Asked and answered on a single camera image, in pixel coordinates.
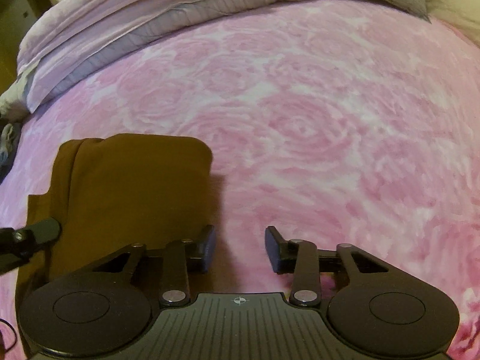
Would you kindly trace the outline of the lilac folded duvet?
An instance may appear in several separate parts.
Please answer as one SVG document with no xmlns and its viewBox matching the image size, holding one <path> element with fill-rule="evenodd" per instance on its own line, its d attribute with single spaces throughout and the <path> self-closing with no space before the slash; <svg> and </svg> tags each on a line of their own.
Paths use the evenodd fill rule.
<svg viewBox="0 0 480 360">
<path fill-rule="evenodd" d="M 15 119 L 34 112 L 63 79 L 94 54 L 179 5 L 202 1 L 60 1 L 22 40 L 16 81 L 1 95 L 2 113 Z"/>
</svg>

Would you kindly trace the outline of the wooden wardrobe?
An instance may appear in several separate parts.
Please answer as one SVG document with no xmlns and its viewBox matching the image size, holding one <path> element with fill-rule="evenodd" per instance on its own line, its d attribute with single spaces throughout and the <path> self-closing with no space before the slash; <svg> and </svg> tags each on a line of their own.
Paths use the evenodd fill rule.
<svg viewBox="0 0 480 360">
<path fill-rule="evenodd" d="M 55 1 L 1 0 L 1 91 L 16 79 L 16 59 L 24 35 Z"/>
</svg>

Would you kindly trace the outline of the brown garment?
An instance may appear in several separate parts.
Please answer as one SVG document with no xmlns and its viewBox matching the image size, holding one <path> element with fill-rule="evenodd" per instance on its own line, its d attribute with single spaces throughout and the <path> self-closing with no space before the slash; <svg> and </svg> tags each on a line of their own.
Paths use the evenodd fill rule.
<svg viewBox="0 0 480 360">
<path fill-rule="evenodd" d="M 27 223 L 56 219 L 61 235 L 17 275 L 16 303 L 44 283 L 127 245 L 161 249 L 212 222 L 212 150 L 187 136 L 117 134 L 71 140 L 49 189 L 28 198 Z"/>
</svg>

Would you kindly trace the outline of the pink rose blanket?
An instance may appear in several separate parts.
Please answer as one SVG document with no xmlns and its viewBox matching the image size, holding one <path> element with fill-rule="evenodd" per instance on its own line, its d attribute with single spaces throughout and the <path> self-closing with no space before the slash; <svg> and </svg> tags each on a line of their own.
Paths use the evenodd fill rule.
<svg viewBox="0 0 480 360">
<path fill-rule="evenodd" d="M 445 291 L 449 353 L 479 357 L 479 48 L 438 19 L 359 0 L 287 3 L 187 28 L 39 108 L 1 184 L 25 223 L 58 147 L 117 133 L 213 152 L 219 292 L 275 292 L 264 229 L 347 242 Z"/>
</svg>

